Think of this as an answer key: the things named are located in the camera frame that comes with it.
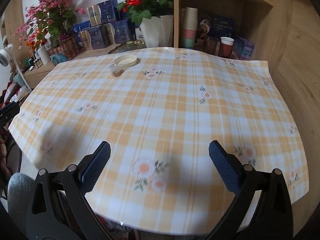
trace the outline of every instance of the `yellow plaid cloth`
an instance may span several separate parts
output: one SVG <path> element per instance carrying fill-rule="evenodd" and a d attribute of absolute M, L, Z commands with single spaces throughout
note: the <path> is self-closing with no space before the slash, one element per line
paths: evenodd
<path fill-rule="evenodd" d="M 127 54 L 140 62 L 113 77 L 110 65 Z M 292 202 L 309 189 L 299 132 L 266 61 L 155 48 L 65 62 L 27 98 L 10 132 L 49 172 L 109 142 L 111 158 L 86 198 L 95 212 L 149 231 L 205 234 L 220 220 L 234 194 L 209 158 L 212 140 L 258 171 L 281 169 Z"/>

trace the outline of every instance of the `cardboard box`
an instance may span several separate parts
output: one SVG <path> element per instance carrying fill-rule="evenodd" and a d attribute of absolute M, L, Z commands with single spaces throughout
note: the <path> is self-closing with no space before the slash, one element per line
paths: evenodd
<path fill-rule="evenodd" d="M 87 8 L 91 26 L 99 26 L 120 20 L 117 0 L 109 0 Z"/>
<path fill-rule="evenodd" d="M 135 40 L 133 33 L 133 24 L 130 20 L 105 24 L 110 44 L 120 44 L 127 41 Z"/>
<path fill-rule="evenodd" d="M 104 25 L 87 28 L 80 32 L 80 37 L 85 50 L 104 49 L 109 46 Z"/>
<path fill-rule="evenodd" d="M 242 37 L 234 37 L 233 52 L 239 60 L 251 60 L 254 44 Z"/>
<path fill-rule="evenodd" d="M 81 40 L 81 37 L 80 37 L 80 35 L 79 35 L 79 32 L 80 32 L 80 31 L 83 31 L 83 30 L 86 29 L 86 28 L 90 28 L 90 27 L 91 27 L 90 21 L 81 22 L 81 23 L 79 23 L 79 24 L 77 24 L 77 25 L 74 25 L 74 26 L 72 27 L 73 32 L 74 32 L 75 34 L 77 34 L 77 40 L 78 40 L 79 45 L 80 45 L 81 47 L 83 47 L 83 44 L 82 44 L 82 40 Z"/>
<path fill-rule="evenodd" d="M 203 46 L 206 37 L 221 38 L 231 37 L 234 33 L 236 22 L 223 16 L 216 16 L 205 11 L 198 11 L 198 28 L 195 45 Z"/>

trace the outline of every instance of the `white flower pot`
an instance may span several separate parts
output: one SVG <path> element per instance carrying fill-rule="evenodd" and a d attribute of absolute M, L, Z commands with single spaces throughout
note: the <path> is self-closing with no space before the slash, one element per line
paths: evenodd
<path fill-rule="evenodd" d="M 171 47 L 173 33 L 173 15 L 161 18 L 142 19 L 140 29 L 147 48 Z"/>
<path fill-rule="evenodd" d="M 43 65 L 45 65 L 51 61 L 51 58 L 50 58 L 49 53 L 48 53 L 45 46 L 40 47 L 38 49 L 37 53 L 38 53 L 39 57 L 41 58 Z"/>

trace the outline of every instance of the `fan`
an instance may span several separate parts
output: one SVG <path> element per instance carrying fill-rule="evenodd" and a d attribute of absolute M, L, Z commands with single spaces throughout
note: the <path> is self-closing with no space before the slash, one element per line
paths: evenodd
<path fill-rule="evenodd" d="M 0 50 L 0 64 L 2 66 L 8 66 L 9 65 L 9 62 L 10 60 L 13 61 L 14 65 L 16 66 L 21 78 L 23 79 L 24 83 L 26 84 L 26 86 L 31 89 L 30 85 L 28 84 L 28 82 L 26 81 L 23 73 L 21 72 L 21 69 L 19 68 L 19 65 L 17 63 L 17 59 L 16 57 L 14 56 L 14 53 L 12 51 L 13 49 L 13 45 L 12 44 L 9 44 L 7 47 L 5 47 L 4 49 L 1 49 Z"/>

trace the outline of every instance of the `blue gripper pad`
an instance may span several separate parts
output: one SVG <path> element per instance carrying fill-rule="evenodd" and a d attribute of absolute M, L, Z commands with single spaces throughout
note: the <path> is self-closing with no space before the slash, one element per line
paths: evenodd
<path fill-rule="evenodd" d="M 103 168 L 106 166 L 111 155 L 111 147 L 106 141 L 103 141 L 93 153 L 93 159 L 87 165 L 81 174 L 82 182 L 80 192 L 84 196 L 87 192 L 93 190 Z"/>
<path fill-rule="evenodd" d="M 212 141 L 210 143 L 209 156 L 228 191 L 238 195 L 240 192 L 240 176 L 229 162 L 227 153 L 217 141 Z"/>

